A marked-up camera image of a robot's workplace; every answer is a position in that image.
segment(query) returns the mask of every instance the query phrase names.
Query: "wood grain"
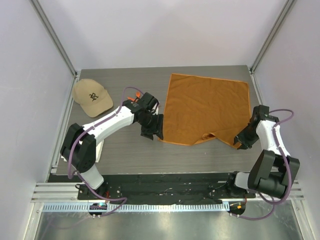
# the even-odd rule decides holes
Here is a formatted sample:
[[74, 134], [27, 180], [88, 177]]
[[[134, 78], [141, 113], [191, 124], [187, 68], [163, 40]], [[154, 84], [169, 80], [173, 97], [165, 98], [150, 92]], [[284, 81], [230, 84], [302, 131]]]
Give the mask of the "wood grain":
[[[240, 66], [189, 66], [82, 70], [80, 79], [94, 79], [109, 92], [114, 102], [113, 111], [121, 100], [123, 88], [134, 86], [149, 92], [160, 101], [163, 113], [168, 84], [172, 73], [240, 80], [249, 83], [251, 109], [258, 105], [258, 98], [245, 65]], [[128, 90], [126, 96], [135, 96]], [[90, 123], [97, 118], [88, 117], [80, 105], [74, 103], [68, 125]], [[181, 146], [151, 141], [140, 136], [140, 125], [122, 128], [104, 140], [97, 168], [101, 174], [151, 174], [151, 173], [209, 173], [250, 171], [256, 162], [261, 146], [236, 150], [214, 139], [194, 146]], [[65, 175], [67, 164], [59, 161], [57, 173]]]

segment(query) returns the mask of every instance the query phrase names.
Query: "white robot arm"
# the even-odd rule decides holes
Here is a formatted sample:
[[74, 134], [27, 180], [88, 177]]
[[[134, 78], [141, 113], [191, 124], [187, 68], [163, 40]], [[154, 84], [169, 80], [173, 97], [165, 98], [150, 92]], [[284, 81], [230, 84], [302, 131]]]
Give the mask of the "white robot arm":
[[[262, 152], [249, 173], [234, 173], [233, 180], [231, 179], [229, 182], [231, 185], [236, 188], [255, 190], [272, 197], [282, 198], [289, 184], [288, 172], [279, 147], [289, 162], [291, 184], [293, 184], [300, 162], [297, 158], [291, 157], [286, 150], [280, 135], [280, 125], [275, 126], [278, 122], [279, 119], [277, 117], [269, 115], [268, 106], [259, 105], [254, 107], [250, 122], [234, 138], [234, 143], [241, 143], [238, 149], [248, 149], [260, 139]], [[276, 167], [278, 171], [272, 171], [272, 167]]]
[[76, 138], [84, 131], [93, 128], [77, 143], [71, 164], [81, 173], [90, 187], [97, 190], [103, 184], [104, 178], [95, 165], [96, 146], [114, 132], [135, 122], [141, 124], [141, 136], [153, 140], [153, 135], [156, 135], [163, 139], [163, 114], [158, 114], [158, 110], [158, 100], [148, 92], [138, 98], [137, 101], [126, 100], [122, 103], [122, 106], [94, 122], [83, 126], [76, 123], [71, 125], [60, 153], [65, 159], [69, 160], [71, 148]]

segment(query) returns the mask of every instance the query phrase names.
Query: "white wall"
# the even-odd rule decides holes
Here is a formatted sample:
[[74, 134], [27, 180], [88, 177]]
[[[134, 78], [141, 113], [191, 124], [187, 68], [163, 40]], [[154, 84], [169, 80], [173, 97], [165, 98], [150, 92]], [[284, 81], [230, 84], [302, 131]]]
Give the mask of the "white wall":
[[281, 127], [285, 144], [300, 159], [298, 179], [320, 222], [320, 1], [298, 0], [256, 71], [263, 103], [296, 113]]
[[20, 240], [43, 182], [72, 76], [27, 0], [0, 4], [0, 233]]
[[40, 0], [76, 69], [252, 65], [285, 0]]

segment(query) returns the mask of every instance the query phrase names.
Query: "orange cloth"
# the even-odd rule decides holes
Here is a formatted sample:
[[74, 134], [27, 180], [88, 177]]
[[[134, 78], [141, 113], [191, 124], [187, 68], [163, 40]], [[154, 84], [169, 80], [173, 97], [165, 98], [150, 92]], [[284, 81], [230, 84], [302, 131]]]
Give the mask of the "orange cloth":
[[163, 142], [194, 145], [212, 139], [237, 148], [234, 137], [251, 114], [247, 82], [172, 74], [166, 96]]

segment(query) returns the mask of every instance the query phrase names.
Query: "purple cable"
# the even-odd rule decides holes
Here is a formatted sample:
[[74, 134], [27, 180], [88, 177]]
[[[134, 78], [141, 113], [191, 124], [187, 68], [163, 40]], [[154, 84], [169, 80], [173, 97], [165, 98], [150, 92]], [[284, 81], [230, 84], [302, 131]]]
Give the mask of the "purple cable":
[[285, 152], [283, 151], [283, 149], [280, 147], [280, 143], [279, 143], [279, 139], [277, 137], [277, 133], [276, 133], [276, 127], [284, 122], [287, 122], [289, 121], [290, 119], [292, 119], [295, 115], [294, 111], [290, 110], [290, 109], [276, 109], [276, 110], [272, 110], [270, 111], [269, 113], [273, 113], [273, 112], [280, 112], [280, 111], [286, 111], [286, 112], [290, 112], [291, 113], [291, 116], [289, 116], [288, 118], [284, 119], [284, 120], [281, 120], [279, 122], [277, 122], [273, 128], [272, 128], [272, 134], [273, 134], [273, 137], [274, 137], [274, 140], [275, 140], [275, 144], [277, 146], [277, 148], [279, 149], [279, 152], [281, 153], [282, 155], [282, 158], [283, 158], [283, 161], [284, 161], [284, 165], [285, 165], [285, 169], [286, 169], [286, 172], [288, 173], [288, 186], [286, 188], [286, 191], [285, 191], [285, 194], [283, 196], [283, 198], [281, 198], [279, 201], [269, 201], [268, 199], [266, 199], [262, 194], [261, 192], [259, 192], [259, 195], [260, 197], [265, 200], [268, 204], [272, 204], [272, 205], [279, 205], [279, 204], [282, 204], [284, 203], [287, 198], [289, 197], [290, 195], [290, 191], [291, 191], [291, 187], [292, 187], [292, 176], [291, 176], [291, 171], [290, 171], [290, 166], [289, 166], [289, 162], [287, 160], [287, 157], [285, 155]]
[[289, 197], [290, 195], [290, 191], [291, 191], [291, 187], [292, 187], [292, 176], [291, 176], [291, 171], [290, 171], [290, 166], [289, 166], [289, 162], [287, 160], [287, 157], [285, 155], [285, 152], [283, 151], [283, 149], [280, 147], [280, 143], [279, 143], [279, 139], [277, 137], [277, 132], [276, 132], [276, 127], [284, 122], [287, 122], [289, 121], [290, 119], [292, 119], [295, 115], [294, 111], [290, 110], [290, 109], [276, 109], [276, 110], [272, 110], [270, 111], [269, 113], [274, 113], [274, 112], [280, 112], [280, 111], [285, 111], [285, 112], [290, 112], [291, 113], [291, 116], [289, 116], [288, 118], [284, 119], [284, 120], [281, 120], [279, 122], [277, 122], [273, 128], [272, 128], [272, 135], [274, 137], [274, 141], [275, 141], [275, 144], [277, 146], [277, 148], [279, 149], [279, 152], [281, 153], [281, 156], [283, 158], [283, 161], [284, 161], [284, 165], [285, 165], [285, 169], [288, 173], [288, 187], [286, 188], [286, 191], [285, 191], [285, 194], [283, 196], [283, 198], [281, 198], [279, 201], [275, 201], [274, 198], [271, 196], [271, 199], [272, 201], [269, 201], [268, 199], [266, 199], [261, 192], [259, 192], [259, 195], [260, 197], [268, 204], [271, 204], [272, 205], [272, 209], [271, 211], [265, 215], [265, 216], [262, 216], [262, 217], [248, 217], [248, 216], [241, 216], [241, 215], [236, 215], [234, 213], [232, 213], [233, 216], [235, 217], [239, 217], [241, 219], [246, 219], [246, 220], [251, 220], [251, 221], [257, 221], [257, 220], [263, 220], [263, 219], [266, 219], [268, 218], [269, 216], [271, 216], [275, 209], [276, 209], [276, 205], [279, 205], [279, 204], [282, 204], [283, 202], [285, 202], [287, 200], [287, 198]]
[[[121, 96], [121, 103], [124, 101], [125, 99], [125, 92], [127, 89], [135, 89], [137, 91], [139, 91], [141, 94], [144, 94], [140, 89], [136, 88], [136, 87], [133, 87], [133, 86], [127, 86], [125, 89], [123, 89], [122, 91], [122, 96]], [[119, 208], [122, 207], [122, 205], [124, 205], [126, 202], [127, 202], [127, 198], [126, 197], [121, 197], [121, 198], [114, 198], [114, 199], [111, 199], [111, 198], [106, 198], [106, 197], [103, 197], [103, 196], [100, 196], [99, 194], [97, 194], [95, 192], [95, 190], [93, 190], [90, 185], [85, 181], [85, 179], [81, 176], [81, 174], [75, 170], [73, 172], [71, 172], [71, 162], [72, 162], [72, 157], [73, 157], [73, 154], [74, 154], [74, 151], [75, 151], [75, 148], [77, 146], [77, 144], [79, 143], [79, 141], [81, 140], [81, 138], [87, 134], [88, 132], [90, 132], [92, 129], [94, 129], [95, 127], [98, 127], [99, 125], [105, 123], [106, 121], [109, 121], [110, 119], [112, 119], [113, 117], [115, 117], [120, 111], [121, 111], [121, 108], [122, 108], [122, 104], [119, 106], [118, 110], [112, 114], [111, 116], [107, 117], [106, 119], [96, 123], [94, 126], [91, 126], [89, 127], [87, 130], [85, 130], [83, 133], [81, 133], [77, 139], [74, 141], [72, 147], [71, 147], [71, 150], [70, 150], [70, 155], [69, 155], [69, 160], [68, 160], [68, 178], [69, 179], [72, 179], [73, 176], [75, 175], [75, 173], [77, 172], [77, 176], [84, 182], [84, 184], [87, 186], [87, 188], [98, 198], [102, 199], [102, 200], [105, 200], [105, 201], [110, 201], [110, 202], [116, 202], [116, 201], [122, 201], [121, 204], [119, 204], [115, 209], [109, 211], [109, 212], [106, 212], [104, 214], [101, 214], [100, 216], [101, 217], [105, 217], [105, 216], [108, 216], [112, 213], [114, 213], [115, 211], [117, 211]], [[47, 233], [48, 231], [48, 228], [49, 226], [53, 226], [54, 228], [56, 229], [61, 229], [61, 230], [66, 230], [66, 229], [71, 229], [73, 227], [75, 227], [76, 225], [82, 223], [83, 221], [89, 219], [91, 217], [85, 217], [83, 219], [81, 219], [80, 221], [76, 222], [75, 224], [71, 225], [71, 226], [68, 226], [68, 227], [59, 227], [59, 226], [55, 226], [52, 224], [52, 221], [53, 219], [51, 219], [48, 223], [48, 225], [46, 226], [42, 236], [41, 236], [41, 240], [44, 238], [45, 234]]]
[[77, 139], [74, 141], [74, 143], [73, 143], [73, 145], [72, 145], [72, 147], [71, 147], [70, 155], [69, 155], [69, 160], [68, 160], [68, 178], [69, 178], [69, 179], [72, 179], [73, 176], [74, 176], [75, 173], [76, 173], [76, 170], [71, 173], [71, 162], [72, 162], [72, 157], [73, 157], [73, 155], [74, 155], [74, 151], [75, 151], [75, 148], [76, 148], [77, 144], [79, 143], [79, 141], [81, 140], [81, 138], [82, 138], [85, 134], [87, 134], [89, 131], [91, 131], [91, 130], [94, 129], [95, 127], [98, 127], [99, 125], [105, 123], [106, 121], [109, 121], [110, 119], [112, 119], [113, 117], [115, 117], [115, 116], [121, 111], [122, 102], [123, 102], [124, 99], [125, 99], [125, 92], [126, 92], [127, 89], [135, 89], [135, 90], [139, 91], [140, 93], [144, 94], [140, 89], [138, 89], [138, 88], [136, 88], [136, 87], [134, 87], [134, 86], [127, 86], [127, 87], [126, 87], [125, 89], [123, 89], [123, 91], [122, 91], [121, 105], [119, 106], [118, 110], [117, 110], [114, 114], [112, 114], [111, 116], [107, 117], [106, 119], [104, 119], [104, 120], [96, 123], [94, 126], [89, 127], [87, 130], [85, 130], [83, 133], [81, 133], [81, 134], [77, 137]]
[[237, 214], [234, 214], [234, 213], [232, 213], [232, 216], [235, 216], [237, 218], [239, 217], [240, 219], [250, 220], [250, 221], [258, 221], [258, 220], [263, 220], [270, 217], [274, 213], [275, 209], [276, 209], [276, 205], [273, 204], [271, 211], [267, 215], [261, 216], [261, 217], [249, 217], [249, 216], [241, 216], [241, 215], [238, 216]]

